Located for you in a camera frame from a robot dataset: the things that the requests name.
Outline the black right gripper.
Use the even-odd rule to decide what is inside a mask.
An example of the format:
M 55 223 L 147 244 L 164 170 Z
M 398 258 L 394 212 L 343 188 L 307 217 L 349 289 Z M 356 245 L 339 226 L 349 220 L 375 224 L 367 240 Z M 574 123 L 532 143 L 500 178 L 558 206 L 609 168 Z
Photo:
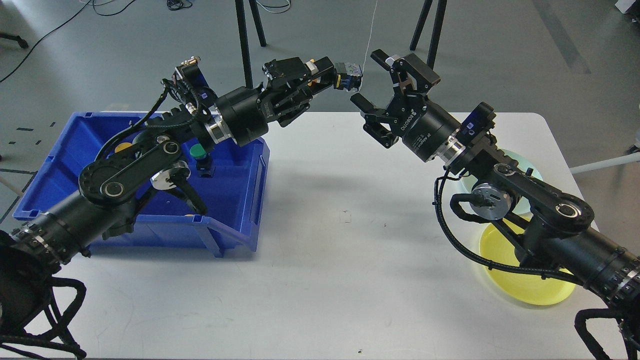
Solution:
M 376 107 L 361 93 L 350 97 L 365 119 L 364 131 L 386 149 L 402 139 L 420 160 L 430 161 L 460 127 L 454 116 L 429 99 L 441 77 L 414 53 L 388 55 L 378 48 L 370 57 L 390 74 L 393 97 L 386 108 Z

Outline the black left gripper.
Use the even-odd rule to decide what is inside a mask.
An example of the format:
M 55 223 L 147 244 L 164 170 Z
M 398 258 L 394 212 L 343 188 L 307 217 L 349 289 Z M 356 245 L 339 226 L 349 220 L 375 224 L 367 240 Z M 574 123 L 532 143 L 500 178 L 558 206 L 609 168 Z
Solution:
M 266 134 L 269 123 L 288 126 L 306 112 L 313 99 L 311 89 L 337 85 L 336 68 L 327 56 L 306 62 L 299 57 L 274 59 L 263 64 L 263 73 L 263 89 L 241 86 L 215 100 L 222 123 L 240 147 Z

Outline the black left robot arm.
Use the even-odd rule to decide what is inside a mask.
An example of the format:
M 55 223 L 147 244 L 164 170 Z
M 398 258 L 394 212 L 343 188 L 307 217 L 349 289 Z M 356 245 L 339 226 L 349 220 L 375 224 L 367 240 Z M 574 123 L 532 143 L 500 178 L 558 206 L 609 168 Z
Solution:
M 351 91 L 362 83 L 358 64 L 327 57 L 271 60 L 256 88 L 241 86 L 218 96 L 200 59 L 190 57 L 163 79 L 151 110 L 108 139 L 78 176 L 78 190 L 10 233 L 1 233 L 1 348 L 38 358 L 19 346 L 86 352 L 69 324 L 86 297 L 85 285 L 57 277 L 75 255 L 90 256 L 96 237 L 131 233 L 138 214 L 159 191 L 185 202 L 196 214 L 207 207 L 188 182 L 182 145 L 196 139 L 204 150 L 233 140 L 238 146 L 263 136 L 269 123 L 286 127 L 326 89 Z

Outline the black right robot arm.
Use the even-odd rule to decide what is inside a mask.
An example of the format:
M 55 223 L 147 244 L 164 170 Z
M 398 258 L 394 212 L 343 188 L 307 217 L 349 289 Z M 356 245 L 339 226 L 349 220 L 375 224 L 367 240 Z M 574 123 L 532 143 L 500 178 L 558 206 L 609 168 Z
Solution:
M 536 178 L 532 170 L 498 148 L 490 130 L 496 114 L 480 103 L 458 121 L 429 99 L 440 77 L 415 54 L 371 58 L 390 73 L 393 98 L 377 108 L 360 93 L 350 99 L 365 119 L 364 130 L 382 146 L 398 140 L 422 161 L 439 157 L 445 173 L 434 182 L 434 209 L 448 241 L 465 257 L 489 270 L 566 281 L 598 296 L 604 309 L 576 313 L 574 328 L 597 360 L 608 359 L 586 327 L 589 319 L 615 319 L 627 358 L 639 353 L 639 257 L 592 228 L 594 210 L 584 200 Z M 518 265 L 489 260 L 469 250 L 450 230 L 442 210 L 446 181 L 469 175 L 469 193 L 450 197 L 452 212 L 469 223 L 492 224 L 514 246 Z

